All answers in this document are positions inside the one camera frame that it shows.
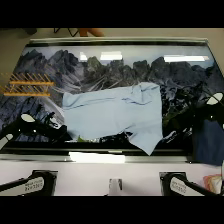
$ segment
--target light blue fabric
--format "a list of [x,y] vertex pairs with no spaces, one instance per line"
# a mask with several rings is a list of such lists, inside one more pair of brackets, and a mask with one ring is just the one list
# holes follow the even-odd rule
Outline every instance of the light blue fabric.
[[63,109],[73,139],[131,132],[129,141],[149,155],[162,139],[160,87],[154,83],[76,95],[65,93]]

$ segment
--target floor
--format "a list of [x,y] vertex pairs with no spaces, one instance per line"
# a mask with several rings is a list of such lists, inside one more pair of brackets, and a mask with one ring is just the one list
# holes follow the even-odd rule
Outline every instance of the floor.
[[[53,28],[37,28],[34,35],[23,29],[0,31],[0,73],[10,73],[30,39],[70,37],[66,28],[58,33]],[[102,28],[105,36],[149,36],[149,37],[201,37],[209,40],[213,54],[224,71],[224,29],[223,28]]]

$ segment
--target white table surface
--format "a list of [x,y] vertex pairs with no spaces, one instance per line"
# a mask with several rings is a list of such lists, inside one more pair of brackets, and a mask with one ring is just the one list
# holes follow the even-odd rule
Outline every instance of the white table surface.
[[203,177],[221,167],[187,163],[78,164],[73,162],[0,161],[0,184],[27,178],[33,170],[58,171],[54,195],[105,195],[109,179],[121,178],[123,195],[161,195],[159,172],[186,172],[189,181],[204,186]]

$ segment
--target rocky mountain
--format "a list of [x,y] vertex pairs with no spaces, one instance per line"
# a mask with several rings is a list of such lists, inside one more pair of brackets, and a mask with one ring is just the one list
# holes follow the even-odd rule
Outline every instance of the rocky mountain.
[[[139,82],[157,83],[161,88],[164,130],[170,119],[189,109],[188,100],[181,97],[183,90],[194,102],[208,96],[206,92],[214,94],[224,90],[224,79],[216,64],[204,69],[199,65],[191,66],[187,62],[168,63],[163,57],[157,58],[151,65],[146,60],[134,62],[131,68],[125,65],[123,60],[111,61],[106,66],[96,57],[89,58],[87,62],[80,62],[67,50],[57,51],[47,60],[42,53],[33,50],[20,57],[14,73],[48,74],[56,84],[56,87],[50,90],[52,111],[61,106],[63,92],[77,94],[131,86]],[[37,115],[40,117],[45,116],[51,108],[49,105],[45,108],[45,103],[39,98],[2,96],[1,124],[14,120],[21,114],[19,108],[28,109],[32,104],[32,110],[42,105],[42,109],[37,113],[41,114]]]

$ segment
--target wooden rack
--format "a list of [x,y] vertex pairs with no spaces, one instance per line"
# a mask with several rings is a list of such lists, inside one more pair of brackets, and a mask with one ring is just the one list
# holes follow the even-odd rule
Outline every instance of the wooden rack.
[[48,87],[54,82],[46,74],[11,74],[7,85],[0,85],[0,92],[5,96],[50,96]]

